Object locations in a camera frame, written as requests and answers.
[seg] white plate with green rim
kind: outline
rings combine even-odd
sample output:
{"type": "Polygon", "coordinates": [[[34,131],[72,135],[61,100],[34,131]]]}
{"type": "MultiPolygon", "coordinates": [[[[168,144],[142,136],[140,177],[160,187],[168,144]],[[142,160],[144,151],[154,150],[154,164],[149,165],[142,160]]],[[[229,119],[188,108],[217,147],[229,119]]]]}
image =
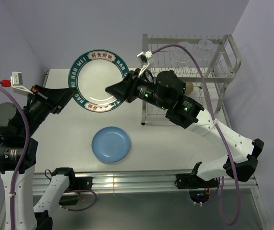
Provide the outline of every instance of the white plate with green rim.
{"type": "Polygon", "coordinates": [[[108,112],[121,102],[105,92],[128,73],[126,63],[115,53],[97,49],[82,54],[73,63],[68,77],[69,87],[77,88],[74,100],[92,112],[108,112]]]}

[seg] white connector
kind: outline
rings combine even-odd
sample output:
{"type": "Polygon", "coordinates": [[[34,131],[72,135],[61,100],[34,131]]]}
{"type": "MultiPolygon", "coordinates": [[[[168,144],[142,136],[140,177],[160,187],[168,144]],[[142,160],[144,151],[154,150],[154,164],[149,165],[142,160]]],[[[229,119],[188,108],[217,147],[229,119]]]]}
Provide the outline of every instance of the white connector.
{"type": "Polygon", "coordinates": [[[145,53],[141,52],[137,55],[137,57],[139,58],[139,61],[142,65],[142,68],[139,73],[139,77],[141,77],[142,74],[155,63],[155,61],[153,59],[153,54],[151,51],[147,51],[145,53]]]}
{"type": "Polygon", "coordinates": [[[21,72],[12,72],[10,80],[13,92],[24,96],[28,96],[28,94],[33,94],[32,91],[23,86],[23,76],[21,72]]]}

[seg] plate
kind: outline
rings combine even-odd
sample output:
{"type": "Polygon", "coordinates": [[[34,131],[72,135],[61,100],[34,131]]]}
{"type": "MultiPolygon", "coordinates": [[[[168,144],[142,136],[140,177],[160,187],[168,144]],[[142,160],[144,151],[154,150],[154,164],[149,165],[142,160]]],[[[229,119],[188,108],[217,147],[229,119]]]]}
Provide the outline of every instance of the plate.
{"type": "Polygon", "coordinates": [[[74,100],[93,112],[108,112],[121,102],[105,92],[107,86],[120,82],[128,73],[126,63],[115,53],[98,49],[82,54],[73,63],[69,87],[77,88],[74,100]]]}
{"type": "Polygon", "coordinates": [[[128,153],[130,145],[127,133],[113,126],[99,130],[92,139],[92,151],[102,162],[121,160],[128,153]]]}

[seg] table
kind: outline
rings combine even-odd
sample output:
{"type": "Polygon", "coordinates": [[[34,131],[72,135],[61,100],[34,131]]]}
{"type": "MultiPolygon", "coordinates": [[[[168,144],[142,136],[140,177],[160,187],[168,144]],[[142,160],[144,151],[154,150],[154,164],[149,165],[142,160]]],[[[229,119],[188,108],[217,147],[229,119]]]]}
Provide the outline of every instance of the table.
{"type": "MultiPolygon", "coordinates": [[[[69,69],[51,69],[47,88],[67,88],[69,69]]],[[[208,84],[215,108],[218,94],[208,84]]],[[[123,103],[106,113],[81,108],[74,99],[59,115],[50,114],[33,135],[39,142],[36,173],[57,167],[72,167],[75,172],[123,172],[192,169],[199,161],[211,161],[226,154],[204,138],[169,121],[141,125],[142,101],[123,103]],[[128,155],[114,163],[102,163],[92,153],[91,141],[100,129],[116,126],[131,139],[128,155]]],[[[217,117],[226,124],[223,112],[217,117]]]]}

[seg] clear glass cup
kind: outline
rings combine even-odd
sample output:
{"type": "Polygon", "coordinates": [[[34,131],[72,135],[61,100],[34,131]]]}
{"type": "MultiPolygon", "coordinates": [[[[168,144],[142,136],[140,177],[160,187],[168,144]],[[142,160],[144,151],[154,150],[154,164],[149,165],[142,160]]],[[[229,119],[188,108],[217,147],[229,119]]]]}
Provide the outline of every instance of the clear glass cup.
{"type": "Polygon", "coordinates": [[[209,66],[209,63],[213,58],[213,55],[212,55],[213,47],[214,47],[213,42],[208,39],[202,39],[199,41],[197,45],[194,46],[194,49],[193,49],[194,58],[196,59],[200,67],[209,66]]]}
{"type": "MultiPolygon", "coordinates": [[[[183,46],[191,54],[193,53],[193,45],[188,42],[180,42],[178,45],[183,46]]],[[[192,60],[189,55],[179,47],[172,47],[170,52],[172,53],[171,64],[175,68],[190,67],[192,60]]]]}

